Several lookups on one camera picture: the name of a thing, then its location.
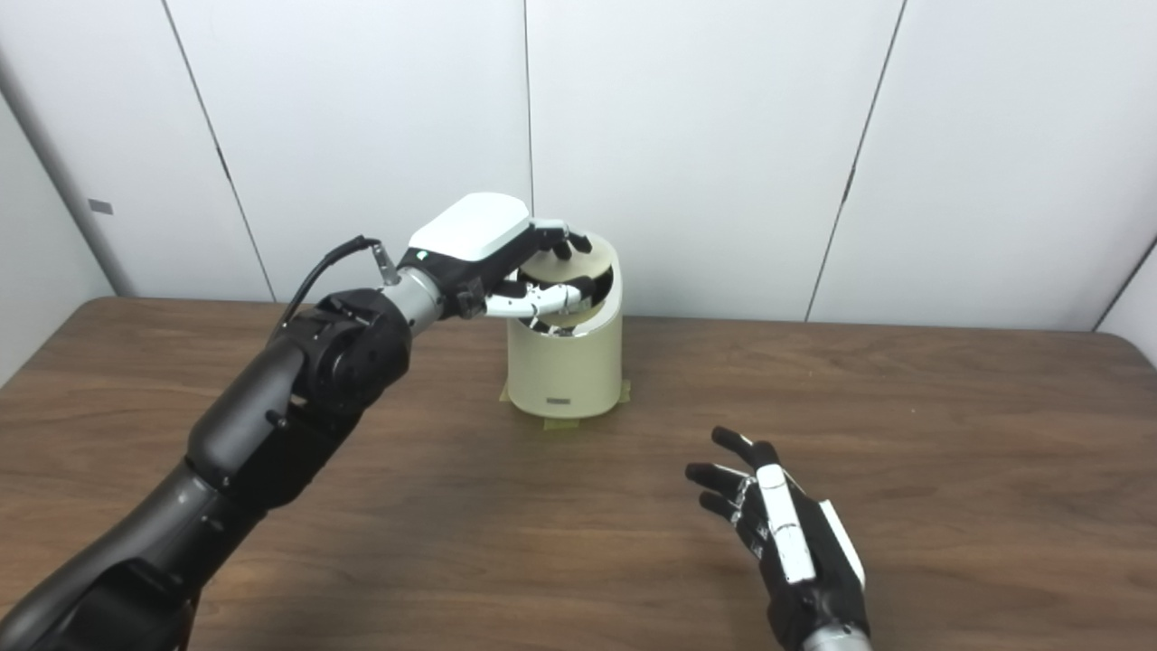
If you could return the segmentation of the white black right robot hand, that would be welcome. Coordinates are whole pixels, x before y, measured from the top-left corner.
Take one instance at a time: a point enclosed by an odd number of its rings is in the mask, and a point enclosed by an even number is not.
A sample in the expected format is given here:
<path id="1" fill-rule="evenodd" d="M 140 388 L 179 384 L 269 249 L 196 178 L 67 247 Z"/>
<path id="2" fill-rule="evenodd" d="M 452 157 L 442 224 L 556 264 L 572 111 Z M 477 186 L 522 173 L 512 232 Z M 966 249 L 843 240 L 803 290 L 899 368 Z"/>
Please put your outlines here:
<path id="1" fill-rule="evenodd" d="M 768 626 L 784 650 L 870 650 L 864 565 L 831 500 L 815 500 L 768 441 L 712 429 L 714 444 L 747 463 L 690 463 L 700 506 L 718 515 L 757 558 Z"/>

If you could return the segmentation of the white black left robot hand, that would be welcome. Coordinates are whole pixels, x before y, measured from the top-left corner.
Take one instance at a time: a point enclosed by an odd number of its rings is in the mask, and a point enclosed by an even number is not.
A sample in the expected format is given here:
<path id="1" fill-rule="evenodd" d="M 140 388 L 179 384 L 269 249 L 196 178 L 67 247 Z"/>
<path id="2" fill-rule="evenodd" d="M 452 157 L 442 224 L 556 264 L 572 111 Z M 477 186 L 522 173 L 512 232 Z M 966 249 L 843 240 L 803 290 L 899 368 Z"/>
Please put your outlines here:
<path id="1" fill-rule="evenodd" d="M 410 236 L 398 265 L 401 280 L 417 280 L 432 297 L 434 320 L 479 316 L 533 318 L 582 313 L 594 305 L 594 278 L 519 281 L 537 254 L 569 262 L 594 246 L 563 220 L 533 219 L 519 198 L 469 193 Z"/>

